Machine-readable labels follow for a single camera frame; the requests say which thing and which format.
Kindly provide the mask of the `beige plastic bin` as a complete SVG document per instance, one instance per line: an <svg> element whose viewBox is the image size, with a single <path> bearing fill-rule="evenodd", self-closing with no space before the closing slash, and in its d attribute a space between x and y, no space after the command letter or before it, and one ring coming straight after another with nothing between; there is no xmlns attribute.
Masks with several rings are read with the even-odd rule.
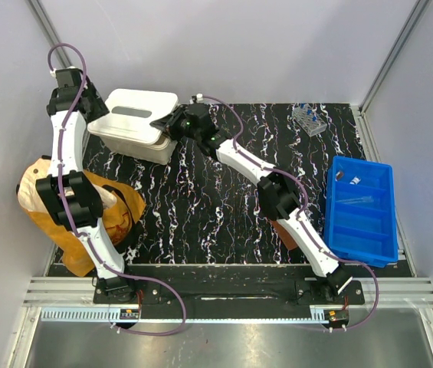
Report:
<svg viewBox="0 0 433 368"><path fill-rule="evenodd" d="M102 137L101 140L111 152L160 165L169 163L178 143L166 136L161 136L153 144L135 143L107 137Z"/></svg>

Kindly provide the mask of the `white plastic lid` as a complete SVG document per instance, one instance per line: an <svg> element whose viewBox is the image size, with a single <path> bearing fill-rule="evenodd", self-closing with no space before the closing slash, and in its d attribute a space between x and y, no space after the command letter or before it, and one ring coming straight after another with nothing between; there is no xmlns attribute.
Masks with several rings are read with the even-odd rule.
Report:
<svg viewBox="0 0 433 368"><path fill-rule="evenodd" d="M87 125L90 133L103 138L149 145L162 132L151 123L169 115L179 104L176 94L149 90L113 90L105 101L109 113Z"/></svg>

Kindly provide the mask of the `white capped tube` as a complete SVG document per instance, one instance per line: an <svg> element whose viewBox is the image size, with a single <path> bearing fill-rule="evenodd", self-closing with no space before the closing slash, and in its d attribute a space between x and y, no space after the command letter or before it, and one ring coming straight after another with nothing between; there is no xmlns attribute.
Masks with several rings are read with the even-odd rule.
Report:
<svg viewBox="0 0 433 368"><path fill-rule="evenodd" d="M350 184L351 185L357 185L357 184L359 184L360 183L360 181L361 181L361 179L358 177L358 176L355 176L355 177L353 177L351 180L350 180Z"/></svg>

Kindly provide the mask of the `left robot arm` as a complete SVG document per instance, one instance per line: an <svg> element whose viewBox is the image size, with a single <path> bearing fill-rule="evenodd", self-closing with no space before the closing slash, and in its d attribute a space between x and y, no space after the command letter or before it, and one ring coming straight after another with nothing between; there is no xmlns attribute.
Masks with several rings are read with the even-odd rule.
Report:
<svg viewBox="0 0 433 368"><path fill-rule="evenodd" d="M96 293L104 303L129 303L136 283L123 276L125 263L103 224L103 203L83 169L87 124L109 113L88 76L75 67L56 70L47 113L53 128L48 173L35 186L55 225L83 246L97 271Z"/></svg>

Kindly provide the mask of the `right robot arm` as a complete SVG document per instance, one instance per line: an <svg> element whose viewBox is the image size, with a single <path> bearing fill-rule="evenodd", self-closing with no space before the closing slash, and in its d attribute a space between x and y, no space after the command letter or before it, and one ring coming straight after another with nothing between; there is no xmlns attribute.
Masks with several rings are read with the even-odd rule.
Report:
<svg viewBox="0 0 433 368"><path fill-rule="evenodd" d="M330 304L346 296L353 277L325 245L304 213L306 191L295 176L249 153L213 123L209 106L194 103L179 106L150 123L171 140L193 140L201 152L231 167L258 189L261 214L275 222L305 254L316 277L319 292Z"/></svg>

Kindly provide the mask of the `cloth bag with items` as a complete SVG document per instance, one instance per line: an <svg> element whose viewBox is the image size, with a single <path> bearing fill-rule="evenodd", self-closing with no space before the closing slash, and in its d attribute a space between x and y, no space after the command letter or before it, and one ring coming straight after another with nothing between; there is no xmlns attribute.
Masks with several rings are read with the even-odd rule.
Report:
<svg viewBox="0 0 433 368"><path fill-rule="evenodd" d="M51 158L42 156L24 172L16 189L18 203L28 217L63 251L63 263L78 277L94 269L85 247L73 234L55 225L35 188L38 179L48 174ZM131 186L85 172L103 201L103 223L113 245L120 252L136 241L146 203Z"/></svg>

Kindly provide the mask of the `clear test tube rack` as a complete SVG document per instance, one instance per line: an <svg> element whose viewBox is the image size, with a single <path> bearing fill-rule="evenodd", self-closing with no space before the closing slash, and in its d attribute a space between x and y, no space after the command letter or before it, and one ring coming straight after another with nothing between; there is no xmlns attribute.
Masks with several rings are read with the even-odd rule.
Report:
<svg viewBox="0 0 433 368"><path fill-rule="evenodd" d="M307 110L312 110L314 115L307 115ZM327 123L318 116L317 109L308 103L299 103L293 109L292 117L309 137L321 134L327 128ZM314 117L317 118L316 123L312 122Z"/></svg>

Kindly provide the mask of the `blue compartment tray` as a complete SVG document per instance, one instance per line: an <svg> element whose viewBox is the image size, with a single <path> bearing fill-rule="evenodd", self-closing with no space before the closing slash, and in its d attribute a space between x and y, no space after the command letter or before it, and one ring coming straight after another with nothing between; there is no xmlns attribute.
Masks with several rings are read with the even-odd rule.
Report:
<svg viewBox="0 0 433 368"><path fill-rule="evenodd" d="M336 180L336 173L344 176ZM361 181L351 185L358 176ZM348 205L338 199L372 196L374 203ZM335 156L327 172L323 239L338 257L384 268L399 259L393 169L345 156Z"/></svg>

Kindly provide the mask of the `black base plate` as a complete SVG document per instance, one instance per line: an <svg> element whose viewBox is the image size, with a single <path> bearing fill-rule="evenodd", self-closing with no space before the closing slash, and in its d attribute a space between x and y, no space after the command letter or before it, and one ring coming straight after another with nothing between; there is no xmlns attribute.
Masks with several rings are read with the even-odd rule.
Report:
<svg viewBox="0 0 433 368"><path fill-rule="evenodd" d="M359 281L351 281L340 294L309 265L154 265L129 266L127 272L138 279L97 281L95 304L127 304L143 296L144 304L159 304L175 298L166 287L152 281L166 282L185 302L261 301L291 302L299 305L365 303Z"/></svg>

